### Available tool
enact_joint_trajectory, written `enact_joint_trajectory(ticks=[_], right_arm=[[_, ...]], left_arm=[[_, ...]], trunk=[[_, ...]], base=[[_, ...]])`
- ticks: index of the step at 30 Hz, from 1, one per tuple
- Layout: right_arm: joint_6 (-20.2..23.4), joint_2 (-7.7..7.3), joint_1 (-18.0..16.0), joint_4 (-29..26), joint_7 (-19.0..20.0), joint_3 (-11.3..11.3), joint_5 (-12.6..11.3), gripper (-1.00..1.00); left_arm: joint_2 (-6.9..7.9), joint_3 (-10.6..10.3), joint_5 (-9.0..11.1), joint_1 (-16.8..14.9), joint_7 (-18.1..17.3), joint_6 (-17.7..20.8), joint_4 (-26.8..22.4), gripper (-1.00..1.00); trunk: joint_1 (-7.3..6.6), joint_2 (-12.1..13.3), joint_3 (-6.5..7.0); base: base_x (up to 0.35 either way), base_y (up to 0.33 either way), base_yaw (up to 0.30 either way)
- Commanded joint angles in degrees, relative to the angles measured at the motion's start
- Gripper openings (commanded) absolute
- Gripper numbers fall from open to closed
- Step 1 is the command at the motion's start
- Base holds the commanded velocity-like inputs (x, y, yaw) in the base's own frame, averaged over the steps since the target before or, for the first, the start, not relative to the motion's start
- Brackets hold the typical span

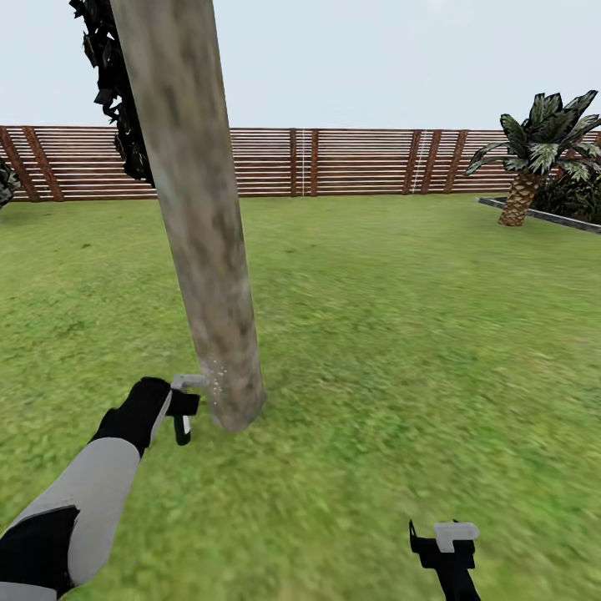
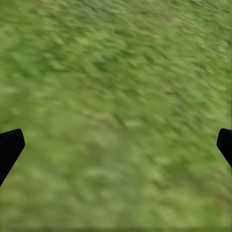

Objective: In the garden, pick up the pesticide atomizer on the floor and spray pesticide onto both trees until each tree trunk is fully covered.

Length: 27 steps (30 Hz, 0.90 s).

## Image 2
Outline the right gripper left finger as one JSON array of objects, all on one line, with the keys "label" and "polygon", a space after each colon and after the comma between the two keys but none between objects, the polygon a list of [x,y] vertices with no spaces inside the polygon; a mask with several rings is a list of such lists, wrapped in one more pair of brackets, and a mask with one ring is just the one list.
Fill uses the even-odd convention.
[{"label": "right gripper left finger", "polygon": [[21,129],[0,134],[0,186],[25,147]]}]

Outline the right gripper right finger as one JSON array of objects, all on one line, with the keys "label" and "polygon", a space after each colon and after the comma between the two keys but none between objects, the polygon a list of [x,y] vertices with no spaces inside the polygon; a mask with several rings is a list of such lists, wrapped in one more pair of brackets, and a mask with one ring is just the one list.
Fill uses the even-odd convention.
[{"label": "right gripper right finger", "polygon": [[222,128],[217,138],[217,147],[232,167],[232,130]]}]

